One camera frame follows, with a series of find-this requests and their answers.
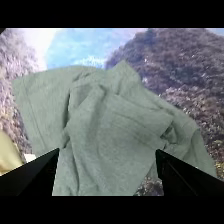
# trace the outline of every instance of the green cloth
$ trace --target green cloth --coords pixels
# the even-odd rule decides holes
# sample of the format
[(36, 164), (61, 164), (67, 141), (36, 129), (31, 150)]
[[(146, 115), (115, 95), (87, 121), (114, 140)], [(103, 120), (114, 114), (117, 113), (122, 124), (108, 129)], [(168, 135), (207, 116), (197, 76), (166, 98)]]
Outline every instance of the green cloth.
[(144, 88), (124, 61), (13, 82), (33, 152), (60, 148), (53, 195), (133, 195), (162, 149), (216, 176), (196, 123)]

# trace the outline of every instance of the rocky surface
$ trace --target rocky surface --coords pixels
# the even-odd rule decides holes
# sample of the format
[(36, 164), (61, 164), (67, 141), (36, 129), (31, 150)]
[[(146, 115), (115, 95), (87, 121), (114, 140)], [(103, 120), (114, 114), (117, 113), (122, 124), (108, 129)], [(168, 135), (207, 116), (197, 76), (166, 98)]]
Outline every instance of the rocky surface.
[(16, 29), (0, 35), (0, 129), (5, 131), (22, 153), (31, 153), (19, 111), (15, 105), (11, 81), (39, 71), (35, 52)]
[[(148, 29), (115, 51), (106, 68), (123, 59), (140, 74), (146, 88), (197, 122), (223, 179), (224, 37), (203, 28)], [(147, 180), (138, 194), (155, 190), (146, 187), (152, 186), (145, 184)]]

